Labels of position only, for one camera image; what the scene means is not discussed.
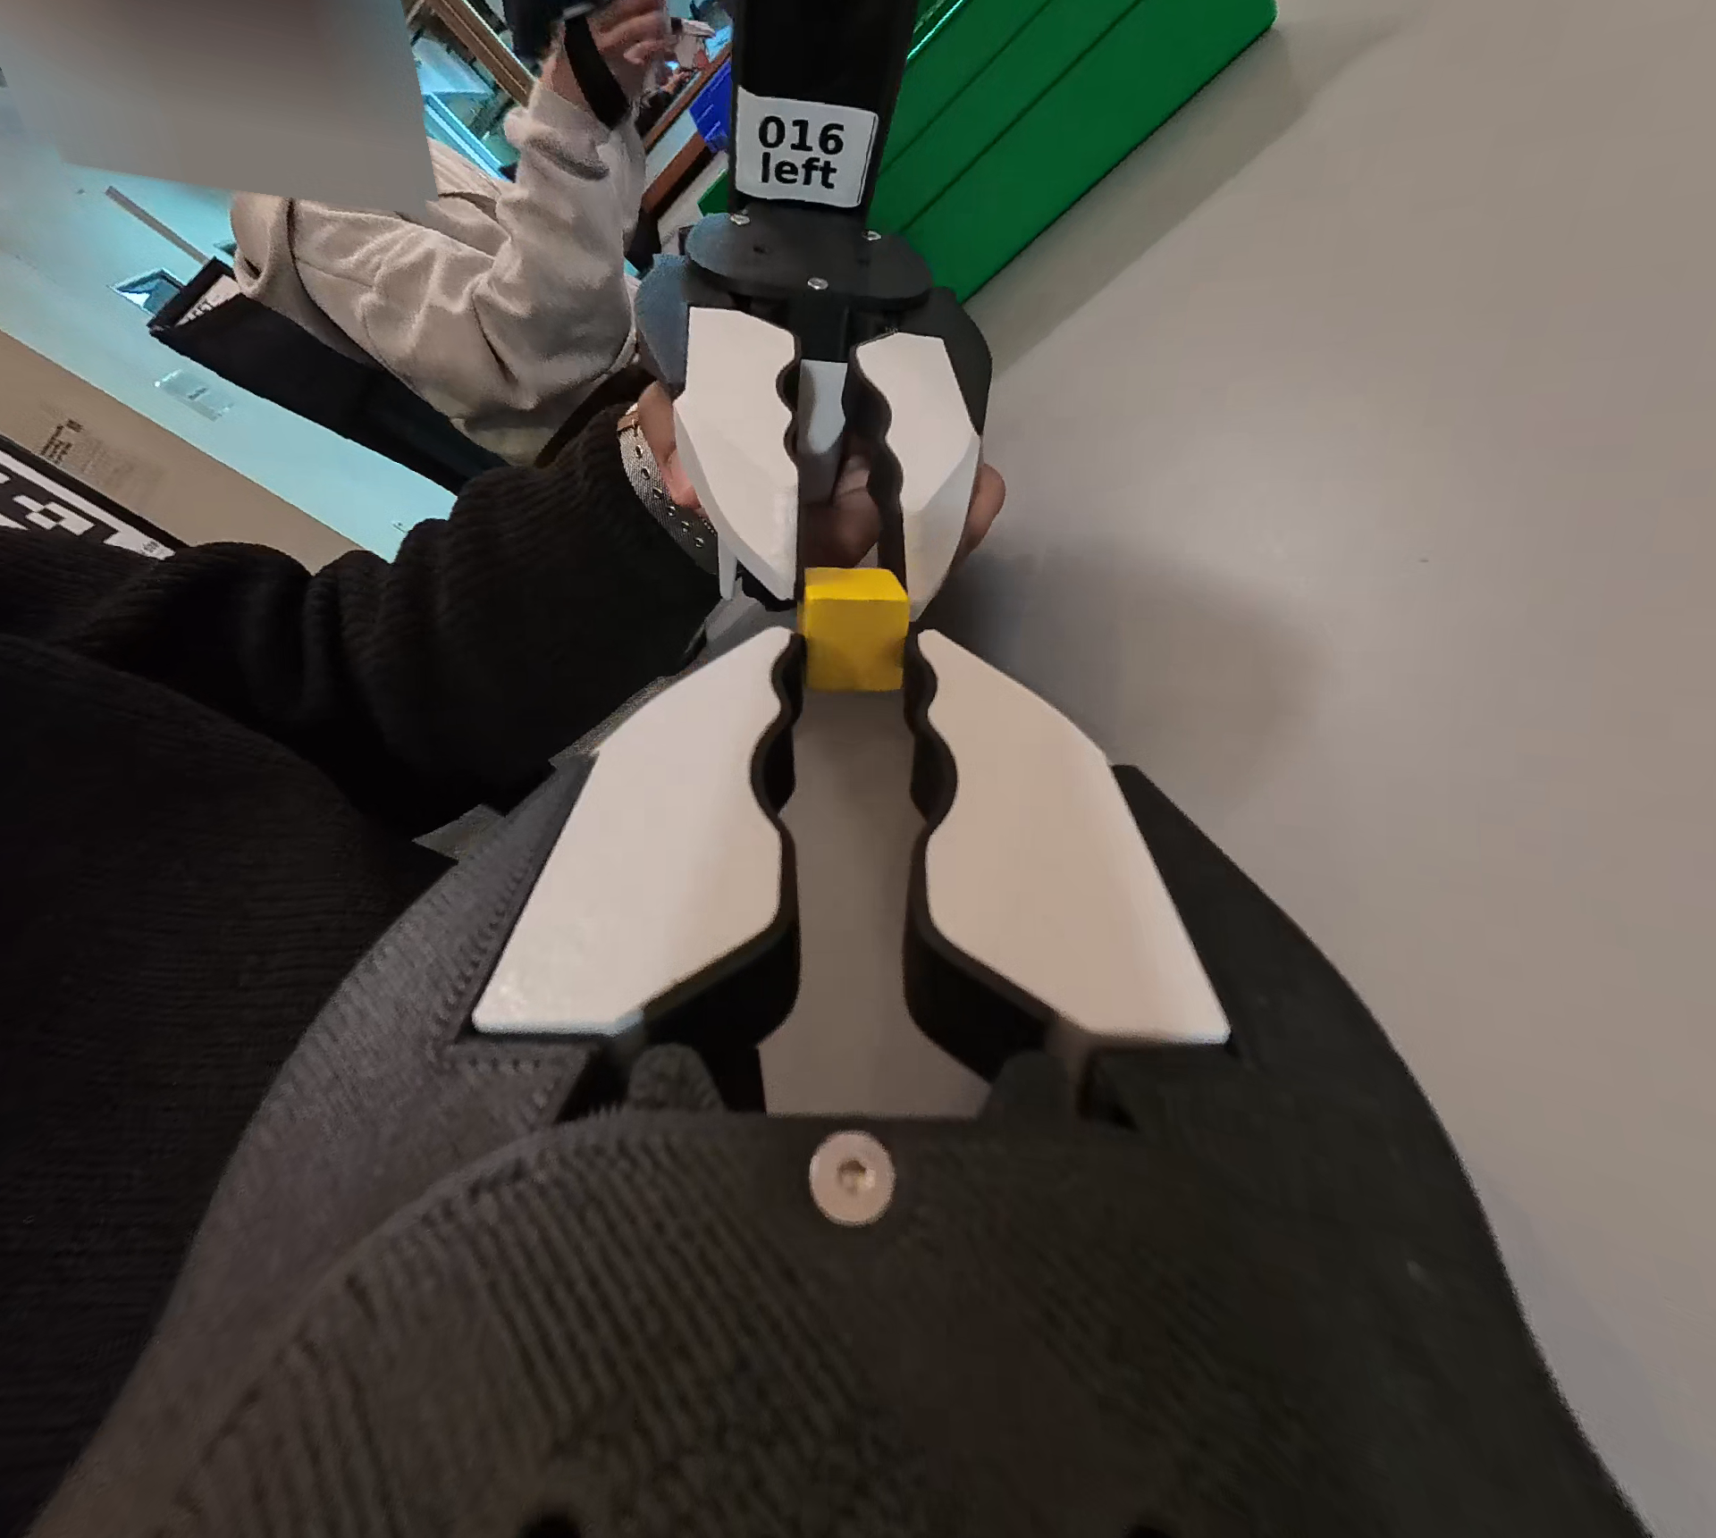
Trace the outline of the green plastic bin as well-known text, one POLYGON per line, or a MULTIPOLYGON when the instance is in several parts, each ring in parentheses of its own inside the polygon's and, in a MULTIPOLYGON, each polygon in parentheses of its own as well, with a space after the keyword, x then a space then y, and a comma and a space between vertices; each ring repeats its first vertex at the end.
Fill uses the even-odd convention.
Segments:
POLYGON ((920 0, 872 225, 970 300, 1277 22, 1277 0, 920 0))

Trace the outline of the black white floor marker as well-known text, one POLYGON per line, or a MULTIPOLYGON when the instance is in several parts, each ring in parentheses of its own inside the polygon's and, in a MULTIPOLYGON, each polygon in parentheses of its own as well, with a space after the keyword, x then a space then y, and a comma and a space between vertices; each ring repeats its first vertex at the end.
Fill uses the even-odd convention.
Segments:
POLYGON ((2 530, 54 534, 147 559, 164 559, 181 550, 181 539, 149 519, 81 485, 9 436, 2 436, 2 530))

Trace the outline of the small yellow cube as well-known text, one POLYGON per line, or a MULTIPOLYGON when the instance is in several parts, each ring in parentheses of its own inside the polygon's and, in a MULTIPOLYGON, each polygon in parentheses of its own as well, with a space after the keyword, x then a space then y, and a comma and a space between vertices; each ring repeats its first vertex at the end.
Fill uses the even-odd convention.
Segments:
POLYGON ((886 566, 810 566, 800 599, 805 686, 889 693, 905 685, 911 602, 886 566))

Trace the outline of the person's left hand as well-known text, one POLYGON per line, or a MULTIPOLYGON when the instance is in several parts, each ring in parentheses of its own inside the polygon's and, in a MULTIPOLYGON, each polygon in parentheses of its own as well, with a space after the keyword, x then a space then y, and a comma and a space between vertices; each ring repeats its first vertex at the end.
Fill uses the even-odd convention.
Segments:
MULTIPOLYGON (((696 490, 676 453, 675 403, 663 385, 649 385, 636 398, 645 403, 645 426, 654 444, 654 454, 683 502, 696 499, 696 490)), ((957 541, 950 570, 957 570, 994 526, 1006 499, 1006 485, 1000 469, 979 460, 975 469, 970 511, 965 517, 962 536, 957 541)), ((800 514, 800 536, 805 544, 805 564, 815 566, 859 566, 880 559, 882 519, 880 505, 869 485, 866 444, 851 444, 842 461, 836 486, 829 502, 810 505, 800 514)))

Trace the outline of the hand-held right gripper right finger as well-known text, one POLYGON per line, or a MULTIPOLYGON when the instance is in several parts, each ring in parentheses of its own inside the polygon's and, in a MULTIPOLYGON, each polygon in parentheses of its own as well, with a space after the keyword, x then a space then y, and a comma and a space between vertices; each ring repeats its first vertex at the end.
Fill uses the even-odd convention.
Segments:
POLYGON ((914 1026, 989 1083, 1046 1054, 1078 1097, 1100 1055, 1222 1052, 1232 1018, 1103 751, 934 630, 905 702, 914 1026))

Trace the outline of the grey desk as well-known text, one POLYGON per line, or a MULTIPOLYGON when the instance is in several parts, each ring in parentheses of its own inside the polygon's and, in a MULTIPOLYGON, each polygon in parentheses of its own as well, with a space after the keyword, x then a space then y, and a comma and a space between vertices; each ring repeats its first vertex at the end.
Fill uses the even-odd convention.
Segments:
POLYGON ((1713 0, 1277 0, 977 296, 941 626, 1347 974, 1713 1534, 1713 0))

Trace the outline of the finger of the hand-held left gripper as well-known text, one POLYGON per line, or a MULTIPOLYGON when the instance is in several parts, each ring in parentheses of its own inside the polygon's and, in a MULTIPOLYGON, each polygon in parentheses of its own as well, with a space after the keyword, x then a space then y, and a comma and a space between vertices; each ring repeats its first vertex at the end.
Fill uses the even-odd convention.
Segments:
POLYGON ((925 616, 966 536, 981 439, 944 339, 891 333, 851 353, 854 419, 875 434, 885 555, 925 616))
POLYGON ((690 310, 684 385, 675 398, 676 460, 718 534, 724 596, 748 575, 790 605, 800 581, 800 465, 785 385, 800 370, 797 339, 755 314, 690 310))

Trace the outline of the silver wristwatch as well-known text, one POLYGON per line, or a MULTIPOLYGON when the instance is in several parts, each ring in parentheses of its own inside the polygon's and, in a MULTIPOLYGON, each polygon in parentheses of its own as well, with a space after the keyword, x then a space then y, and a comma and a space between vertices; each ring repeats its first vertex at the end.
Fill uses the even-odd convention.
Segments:
POLYGON ((719 539, 695 499, 683 502, 654 454, 645 426, 645 403, 635 400, 618 419, 618 450, 631 494, 654 524, 708 575, 718 575, 719 539))

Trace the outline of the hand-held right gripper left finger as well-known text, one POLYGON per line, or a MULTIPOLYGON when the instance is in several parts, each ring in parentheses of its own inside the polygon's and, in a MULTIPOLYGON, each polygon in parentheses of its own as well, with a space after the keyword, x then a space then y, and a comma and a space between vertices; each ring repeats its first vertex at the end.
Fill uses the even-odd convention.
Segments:
POLYGON ((483 1037, 755 1049, 800 997, 782 810, 802 640, 764 626, 595 751, 470 1018, 483 1037))

